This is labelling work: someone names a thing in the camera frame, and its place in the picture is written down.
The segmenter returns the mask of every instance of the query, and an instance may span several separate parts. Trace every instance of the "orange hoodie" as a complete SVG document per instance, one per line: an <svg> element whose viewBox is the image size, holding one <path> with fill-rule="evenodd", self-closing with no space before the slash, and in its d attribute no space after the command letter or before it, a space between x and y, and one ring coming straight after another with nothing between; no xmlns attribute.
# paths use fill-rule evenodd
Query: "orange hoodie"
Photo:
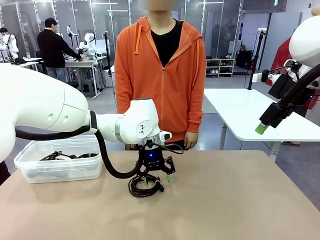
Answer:
<svg viewBox="0 0 320 240"><path fill-rule="evenodd" d="M206 74L205 44L201 34L183 22L179 48L163 67L147 17L124 28L115 50L117 111L123 114L132 99L151 98L161 130L172 133L169 142L197 133L202 123Z"/></svg>

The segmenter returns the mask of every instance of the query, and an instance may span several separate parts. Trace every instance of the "door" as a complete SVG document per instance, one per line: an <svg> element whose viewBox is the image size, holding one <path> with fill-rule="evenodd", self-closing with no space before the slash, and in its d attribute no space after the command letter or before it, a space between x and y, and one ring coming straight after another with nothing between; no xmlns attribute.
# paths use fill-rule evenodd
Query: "door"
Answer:
<svg viewBox="0 0 320 240"><path fill-rule="evenodd" d="M259 68L260 72L265 69L270 70L278 48L292 36L294 30L301 23L301 16L301 12L276 12L271 14L265 48Z"/></svg>

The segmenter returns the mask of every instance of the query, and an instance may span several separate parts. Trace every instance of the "man in black sweater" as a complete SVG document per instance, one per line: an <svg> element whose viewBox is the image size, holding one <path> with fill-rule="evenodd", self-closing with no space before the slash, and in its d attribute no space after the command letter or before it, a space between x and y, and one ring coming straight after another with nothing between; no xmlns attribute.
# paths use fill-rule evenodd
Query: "man in black sweater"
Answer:
<svg viewBox="0 0 320 240"><path fill-rule="evenodd" d="M67 82L67 69L64 53L81 59L81 56L75 53L64 39L57 34L57 21L51 17L44 22L45 29L37 37L38 45L41 51L41 57L48 71L48 75L62 82Z"/></svg>

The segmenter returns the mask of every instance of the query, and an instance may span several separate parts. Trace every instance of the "hood drawstring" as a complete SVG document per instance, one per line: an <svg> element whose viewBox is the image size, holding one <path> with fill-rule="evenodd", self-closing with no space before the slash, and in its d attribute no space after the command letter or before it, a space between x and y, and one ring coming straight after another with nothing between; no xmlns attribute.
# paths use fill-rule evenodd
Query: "hood drawstring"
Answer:
<svg viewBox="0 0 320 240"><path fill-rule="evenodd" d="M195 69L195 75L194 79L192 82L192 87L196 83L197 75L198 75L198 70L199 70L199 55L200 55L200 46L199 46L199 38L196 40L196 69Z"/></svg>
<svg viewBox="0 0 320 240"><path fill-rule="evenodd" d="M138 36L136 38L134 54L139 54L139 44L140 44L141 29L142 29L142 24L140 24L140 26L139 26Z"/></svg>

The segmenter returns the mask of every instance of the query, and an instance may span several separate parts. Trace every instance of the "zipper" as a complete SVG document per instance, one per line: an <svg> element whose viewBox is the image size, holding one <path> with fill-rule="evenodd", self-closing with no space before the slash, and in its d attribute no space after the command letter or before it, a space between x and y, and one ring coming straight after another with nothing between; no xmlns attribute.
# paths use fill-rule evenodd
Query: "zipper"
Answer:
<svg viewBox="0 0 320 240"><path fill-rule="evenodd" d="M161 76L161 125L164 120L164 105L165 105L165 68L162 68Z"/></svg>

